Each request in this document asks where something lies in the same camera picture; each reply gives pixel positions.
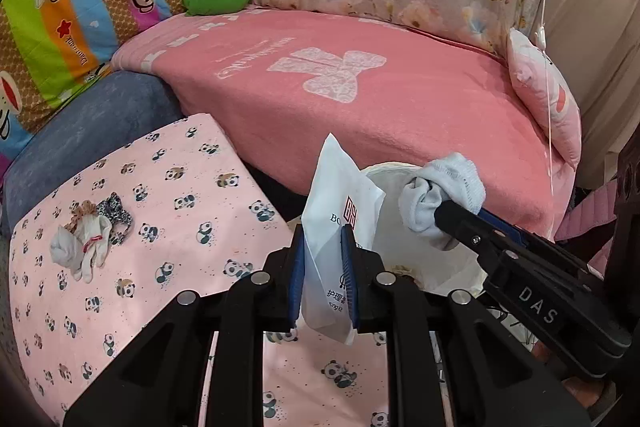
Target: gray blue cushion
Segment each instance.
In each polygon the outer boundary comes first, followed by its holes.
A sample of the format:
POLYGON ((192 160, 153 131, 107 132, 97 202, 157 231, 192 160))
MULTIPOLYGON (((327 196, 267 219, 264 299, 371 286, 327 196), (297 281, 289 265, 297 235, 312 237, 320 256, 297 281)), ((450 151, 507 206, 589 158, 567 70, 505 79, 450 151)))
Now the gray blue cushion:
POLYGON ((127 143, 182 118, 171 89, 117 71, 87 89, 33 137, 4 176, 2 233, 69 178, 127 143))

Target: pink blanket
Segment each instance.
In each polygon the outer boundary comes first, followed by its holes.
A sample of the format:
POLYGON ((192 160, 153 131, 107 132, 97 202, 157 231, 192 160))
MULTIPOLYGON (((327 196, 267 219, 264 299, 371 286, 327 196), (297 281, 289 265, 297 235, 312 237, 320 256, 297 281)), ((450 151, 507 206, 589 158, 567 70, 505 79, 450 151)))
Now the pink blanket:
POLYGON ((481 52, 377 21, 244 10, 165 20, 128 41, 115 69, 167 81, 187 114, 208 112, 239 155, 308 193, 332 132, 361 167, 423 165, 458 151, 478 166, 485 206, 552 237, 574 172, 481 52))

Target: striped cartoon pillow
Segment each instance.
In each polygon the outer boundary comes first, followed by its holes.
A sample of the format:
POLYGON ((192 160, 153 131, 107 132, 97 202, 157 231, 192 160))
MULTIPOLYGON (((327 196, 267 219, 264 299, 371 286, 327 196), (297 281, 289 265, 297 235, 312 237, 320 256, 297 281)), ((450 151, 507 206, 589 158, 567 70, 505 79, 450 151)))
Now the striped cartoon pillow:
POLYGON ((183 11, 182 0, 2 0, 0 184, 56 111, 110 73, 120 45, 183 11))

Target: red star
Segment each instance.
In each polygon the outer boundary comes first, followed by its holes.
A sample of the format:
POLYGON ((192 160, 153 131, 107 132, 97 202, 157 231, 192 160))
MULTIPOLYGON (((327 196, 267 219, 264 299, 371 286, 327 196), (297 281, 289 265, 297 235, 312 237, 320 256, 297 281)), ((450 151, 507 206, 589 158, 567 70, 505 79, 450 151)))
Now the red star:
POLYGON ((71 22, 67 22, 64 19, 60 22, 60 26, 56 28, 60 38, 69 35, 71 33, 71 22))

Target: leopard print fabric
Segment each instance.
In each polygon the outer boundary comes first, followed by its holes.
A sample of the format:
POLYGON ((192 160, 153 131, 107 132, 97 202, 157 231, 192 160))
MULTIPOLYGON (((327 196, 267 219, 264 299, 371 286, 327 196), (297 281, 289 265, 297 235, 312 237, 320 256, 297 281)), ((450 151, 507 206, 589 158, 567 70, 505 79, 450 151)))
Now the leopard print fabric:
POLYGON ((102 200, 96 206, 96 210, 100 216, 105 216, 111 221, 111 232, 109 233, 109 242, 112 245, 119 245, 124 241, 131 230, 133 219, 122 206, 122 201, 116 192, 112 192, 111 196, 102 200), (126 225, 124 232, 116 232, 115 228, 118 223, 126 225))

